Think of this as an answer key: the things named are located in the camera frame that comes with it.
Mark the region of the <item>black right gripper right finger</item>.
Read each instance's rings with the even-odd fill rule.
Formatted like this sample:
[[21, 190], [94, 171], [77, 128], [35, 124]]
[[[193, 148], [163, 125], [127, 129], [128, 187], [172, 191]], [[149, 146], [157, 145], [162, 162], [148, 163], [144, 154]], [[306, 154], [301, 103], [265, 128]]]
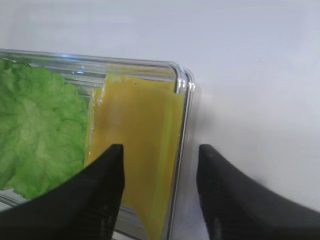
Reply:
[[209, 144], [198, 149], [196, 185], [211, 240], [318, 240], [319, 212], [251, 179]]

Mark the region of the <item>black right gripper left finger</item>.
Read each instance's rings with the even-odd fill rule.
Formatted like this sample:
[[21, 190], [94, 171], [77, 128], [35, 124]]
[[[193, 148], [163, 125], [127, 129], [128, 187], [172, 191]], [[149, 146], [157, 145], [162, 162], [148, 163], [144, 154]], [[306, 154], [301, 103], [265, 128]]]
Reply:
[[124, 186], [124, 147], [113, 144], [62, 185], [2, 211], [0, 238], [110, 240]]

